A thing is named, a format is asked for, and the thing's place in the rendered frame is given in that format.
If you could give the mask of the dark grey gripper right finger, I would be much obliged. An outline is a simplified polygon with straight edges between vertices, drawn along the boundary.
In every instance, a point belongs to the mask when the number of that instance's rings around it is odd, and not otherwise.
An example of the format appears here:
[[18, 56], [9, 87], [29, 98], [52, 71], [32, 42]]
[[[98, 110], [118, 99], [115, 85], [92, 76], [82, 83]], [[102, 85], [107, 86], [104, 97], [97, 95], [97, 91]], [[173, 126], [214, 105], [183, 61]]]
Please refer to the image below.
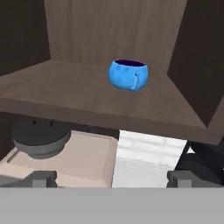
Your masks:
[[176, 188], [221, 187], [221, 185], [198, 178], [190, 171], [168, 171], [167, 178], [168, 178], [167, 187], [176, 187]]

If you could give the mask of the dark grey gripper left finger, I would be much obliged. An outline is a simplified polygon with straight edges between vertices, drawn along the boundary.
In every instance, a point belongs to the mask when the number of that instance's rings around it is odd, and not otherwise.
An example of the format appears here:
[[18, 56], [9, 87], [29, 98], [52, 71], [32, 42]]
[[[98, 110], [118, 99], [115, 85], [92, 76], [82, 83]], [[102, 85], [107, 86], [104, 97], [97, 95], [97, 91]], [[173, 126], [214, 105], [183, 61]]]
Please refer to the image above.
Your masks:
[[49, 188], [56, 187], [56, 171], [33, 171], [31, 174], [25, 178], [6, 184], [6, 187], [16, 187], [16, 188]]

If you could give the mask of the brown wooden cabinet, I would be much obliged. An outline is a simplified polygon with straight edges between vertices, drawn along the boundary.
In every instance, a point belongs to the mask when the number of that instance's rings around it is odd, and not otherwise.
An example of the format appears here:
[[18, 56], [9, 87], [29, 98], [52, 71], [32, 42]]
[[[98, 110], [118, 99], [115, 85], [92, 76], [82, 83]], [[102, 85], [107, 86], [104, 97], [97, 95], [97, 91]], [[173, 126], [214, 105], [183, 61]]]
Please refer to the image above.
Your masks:
[[[122, 59], [144, 88], [109, 83]], [[0, 125], [22, 116], [218, 143], [224, 0], [0, 0]]]

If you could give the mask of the blue bowl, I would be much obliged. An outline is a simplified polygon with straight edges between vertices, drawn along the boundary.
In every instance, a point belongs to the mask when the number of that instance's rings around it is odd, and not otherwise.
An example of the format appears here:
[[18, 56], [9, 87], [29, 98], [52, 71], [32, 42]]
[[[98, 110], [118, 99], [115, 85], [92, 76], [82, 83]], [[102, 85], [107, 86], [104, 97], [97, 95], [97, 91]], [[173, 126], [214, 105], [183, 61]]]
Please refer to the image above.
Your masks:
[[119, 89], [139, 91], [149, 78], [148, 66], [133, 59], [115, 59], [108, 68], [108, 82]]

